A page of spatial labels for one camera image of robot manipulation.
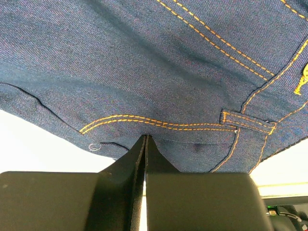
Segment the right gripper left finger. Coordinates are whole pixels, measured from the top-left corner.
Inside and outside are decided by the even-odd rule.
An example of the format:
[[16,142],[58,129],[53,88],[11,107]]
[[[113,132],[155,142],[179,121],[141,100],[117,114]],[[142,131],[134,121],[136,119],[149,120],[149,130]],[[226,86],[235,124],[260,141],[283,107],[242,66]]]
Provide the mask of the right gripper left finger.
[[146,137],[98,173],[7,171],[0,175],[3,231],[136,231]]

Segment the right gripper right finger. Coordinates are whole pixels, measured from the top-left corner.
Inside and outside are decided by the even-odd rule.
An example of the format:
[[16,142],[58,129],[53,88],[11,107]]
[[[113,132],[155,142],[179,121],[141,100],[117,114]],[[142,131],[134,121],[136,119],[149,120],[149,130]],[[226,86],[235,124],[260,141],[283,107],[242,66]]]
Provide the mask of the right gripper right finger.
[[182,173],[145,145],[147,225],[150,231],[271,231],[253,180],[245,173]]

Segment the dark blue denim trousers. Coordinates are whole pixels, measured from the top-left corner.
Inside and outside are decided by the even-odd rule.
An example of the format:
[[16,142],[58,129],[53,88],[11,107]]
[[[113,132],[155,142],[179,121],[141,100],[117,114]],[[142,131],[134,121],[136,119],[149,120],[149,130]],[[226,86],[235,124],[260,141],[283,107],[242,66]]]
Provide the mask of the dark blue denim trousers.
[[305,0],[3,0],[0,108],[118,159],[246,172],[308,137]]

